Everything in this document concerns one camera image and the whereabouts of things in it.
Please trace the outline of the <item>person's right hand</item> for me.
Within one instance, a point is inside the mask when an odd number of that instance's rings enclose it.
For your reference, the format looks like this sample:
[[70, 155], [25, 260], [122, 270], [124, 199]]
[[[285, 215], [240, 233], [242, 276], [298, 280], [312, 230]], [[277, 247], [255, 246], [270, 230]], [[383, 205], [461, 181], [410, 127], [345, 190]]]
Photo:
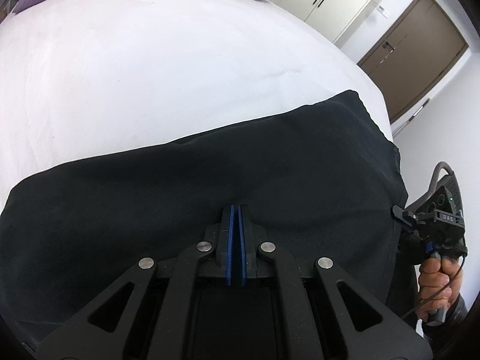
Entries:
[[443, 258], [428, 258], [420, 266], [418, 277], [419, 293], [417, 301], [424, 302], [434, 295], [428, 303], [425, 303], [417, 311], [416, 315], [427, 321], [430, 312], [444, 308], [446, 311], [459, 297], [463, 279], [463, 271], [457, 260]]

